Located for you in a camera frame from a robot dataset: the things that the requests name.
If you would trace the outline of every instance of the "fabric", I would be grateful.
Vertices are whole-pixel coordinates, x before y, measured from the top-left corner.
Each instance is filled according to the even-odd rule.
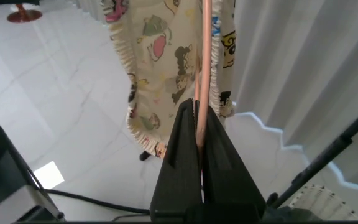
[[[231,76],[236,49],[234,0],[212,0],[209,104],[224,122],[233,112]],[[127,126],[151,155],[163,158],[178,106],[194,97],[201,61],[200,0],[103,0],[111,40],[129,79]]]

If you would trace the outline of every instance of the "pink cartoon print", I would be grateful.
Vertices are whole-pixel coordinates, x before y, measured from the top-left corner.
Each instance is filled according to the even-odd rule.
[[[107,13],[106,22],[116,22],[118,21],[122,15],[126,12],[126,7],[124,6],[124,0],[108,0],[111,1],[110,6],[105,8],[104,10],[112,10]]]
[[[154,62],[158,61],[162,54],[164,53],[164,48],[167,44],[165,34],[160,35],[156,38],[154,42],[152,42],[149,46],[147,46],[147,50],[149,51],[150,57]]]

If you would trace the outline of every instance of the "patterned cloth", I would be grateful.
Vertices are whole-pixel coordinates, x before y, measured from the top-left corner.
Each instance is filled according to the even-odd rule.
[[[235,0],[212,0],[209,104],[224,122],[233,114]],[[127,126],[151,155],[163,158],[178,106],[194,97],[202,60],[200,0],[102,0],[111,40],[129,79]]]

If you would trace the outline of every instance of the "black cable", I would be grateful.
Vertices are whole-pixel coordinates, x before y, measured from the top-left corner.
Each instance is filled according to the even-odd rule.
[[[119,216],[117,216],[116,218],[114,218],[114,219],[112,220],[112,222],[116,222],[116,221],[118,221],[118,219],[124,218],[124,217],[139,217],[139,216],[147,216],[147,215],[146,215],[146,214],[119,215]]]
[[[85,197],[82,195],[72,194],[72,193],[68,193],[68,192],[62,192],[60,190],[45,189],[45,191],[48,194],[55,194],[55,195],[60,195],[60,196],[64,196],[64,197],[70,197],[73,199],[82,200],[84,202],[93,203],[95,205],[100,205],[100,206],[103,206],[106,208],[112,208],[112,209],[117,209],[117,210],[122,210],[122,211],[127,211],[127,212],[133,212],[133,213],[139,213],[142,215],[150,215],[150,210],[148,210],[148,209],[131,208],[131,207],[123,206],[123,205],[115,205],[112,203],[102,202],[102,201],[99,201],[96,199],[88,198],[88,197]]]

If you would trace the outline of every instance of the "glossy floor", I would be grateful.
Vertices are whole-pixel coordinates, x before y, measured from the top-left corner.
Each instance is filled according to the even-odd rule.
[[[65,1],[42,1],[41,11],[12,24],[10,6],[0,6],[0,125],[46,187],[148,208],[162,161],[138,159],[124,122],[129,79],[107,27]],[[298,147],[282,150],[280,133],[253,116],[230,118],[227,132],[264,197],[305,167]],[[121,213],[54,200],[69,220]]]

